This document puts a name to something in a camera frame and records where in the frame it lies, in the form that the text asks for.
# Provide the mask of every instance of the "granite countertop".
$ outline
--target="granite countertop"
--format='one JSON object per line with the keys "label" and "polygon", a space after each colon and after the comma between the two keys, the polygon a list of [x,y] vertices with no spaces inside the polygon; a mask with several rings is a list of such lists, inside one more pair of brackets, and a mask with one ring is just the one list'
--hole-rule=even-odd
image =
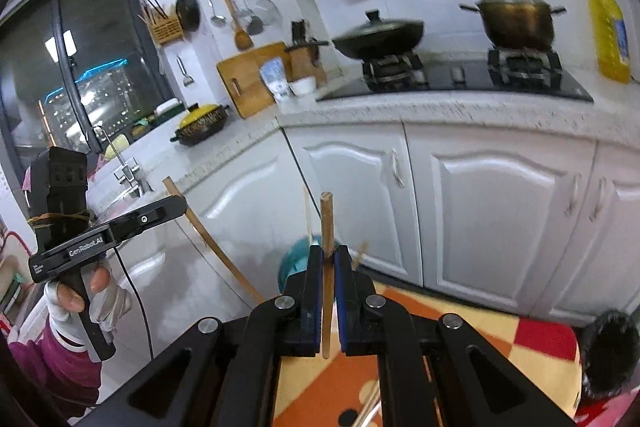
{"label": "granite countertop", "polygon": [[[165,196],[164,177],[171,176],[178,188],[187,192],[266,136],[293,126],[468,124],[596,139],[640,150],[640,85],[618,84],[595,71],[569,69],[569,72],[589,91],[593,104],[531,94],[441,91],[376,94],[322,102],[296,100],[287,107],[273,105],[246,120],[230,121],[220,133],[195,147],[167,144],[167,140],[157,148],[147,145],[146,150],[151,147],[154,153],[140,163],[155,192],[136,200],[128,209]],[[318,96],[348,80],[345,77],[332,80]]]}

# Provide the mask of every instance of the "pot lid handle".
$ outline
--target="pot lid handle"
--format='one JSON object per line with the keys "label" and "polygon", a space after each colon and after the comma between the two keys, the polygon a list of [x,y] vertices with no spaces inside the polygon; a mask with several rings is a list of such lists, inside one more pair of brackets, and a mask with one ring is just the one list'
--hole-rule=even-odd
{"label": "pot lid handle", "polygon": [[380,10],[371,10],[365,13],[370,22],[380,22]]}

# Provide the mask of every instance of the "finger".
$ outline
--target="finger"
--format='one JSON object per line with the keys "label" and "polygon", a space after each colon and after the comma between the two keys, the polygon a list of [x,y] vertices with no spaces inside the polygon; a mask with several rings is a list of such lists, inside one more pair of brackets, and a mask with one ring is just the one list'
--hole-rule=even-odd
{"label": "finger", "polygon": [[80,313],[84,310],[82,297],[64,284],[58,285],[58,303],[70,312]]}
{"label": "finger", "polygon": [[109,270],[104,266],[98,266],[95,269],[94,274],[91,276],[89,287],[93,293],[100,293],[102,290],[107,288],[110,279],[111,274],[109,273]]}

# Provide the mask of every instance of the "bottle label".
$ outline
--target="bottle label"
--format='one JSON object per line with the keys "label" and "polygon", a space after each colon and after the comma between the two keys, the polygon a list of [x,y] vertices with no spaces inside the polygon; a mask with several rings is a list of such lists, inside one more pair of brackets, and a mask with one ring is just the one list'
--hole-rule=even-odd
{"label": "bottle label", "polygon": [[616,34],[618,36],[618,49],[620,51],[620,59],[625,64],[629,63],[629,44],[626,40],[625,22],[622,19],[615,19]]}

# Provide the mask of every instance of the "yellow oil bottle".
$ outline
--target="yellow oil bottle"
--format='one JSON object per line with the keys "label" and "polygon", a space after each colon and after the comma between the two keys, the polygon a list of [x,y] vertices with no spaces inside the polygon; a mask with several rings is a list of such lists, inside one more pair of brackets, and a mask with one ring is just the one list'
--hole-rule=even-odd
{"label": "yellow oil bottle", "polygon": [[603,76],[628,84],[629,47],[622,10],[616,0],[589,0],[598,69]]}

